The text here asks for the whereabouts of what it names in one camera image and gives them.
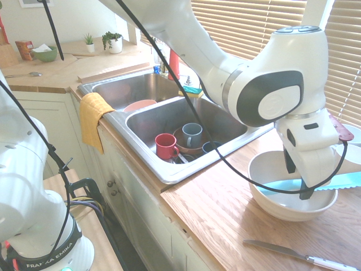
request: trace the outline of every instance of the cabinet knob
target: cabinet knob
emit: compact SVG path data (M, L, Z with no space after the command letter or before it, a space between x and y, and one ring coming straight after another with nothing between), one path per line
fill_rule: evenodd
M107 182L108 187L112 187L115 184L115 181L109 181Z
M113 191L111 192L111 195L112 195L112 196L115 196L115 195L118 194L118 193L120 193L119 190L113 190Z

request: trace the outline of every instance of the gray mug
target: gray mug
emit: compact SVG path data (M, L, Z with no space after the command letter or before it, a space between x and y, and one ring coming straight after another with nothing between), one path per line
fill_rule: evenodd
M203 128L198 123L187 123L183 126L183 138L187 148L198 148L201 145Z

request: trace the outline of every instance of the sponge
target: sponge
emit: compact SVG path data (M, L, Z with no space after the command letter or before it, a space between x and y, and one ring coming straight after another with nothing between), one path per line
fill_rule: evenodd
M183 88L189 97L199 98L203 95L202 89L192 88L191 86L183 86Z

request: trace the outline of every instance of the green bowl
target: green bowl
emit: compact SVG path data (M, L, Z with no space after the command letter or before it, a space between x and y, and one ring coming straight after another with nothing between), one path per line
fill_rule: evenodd
M40 61L52 62L52 61L54 61L56 59L56 55L58 53L58 48L55 47L55 46L49 46L49 48L51 49L51 51L40 52L40 53L37 53L37 52L33 51L33 54Z

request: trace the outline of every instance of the yellow towel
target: yellow towel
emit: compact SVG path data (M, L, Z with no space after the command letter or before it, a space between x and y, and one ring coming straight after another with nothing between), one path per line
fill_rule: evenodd
M96 127L100 118L112 111L114 109L96 92L86 94L80 101L82 140L85 144L96 147L101 154L104 154L104 151Z

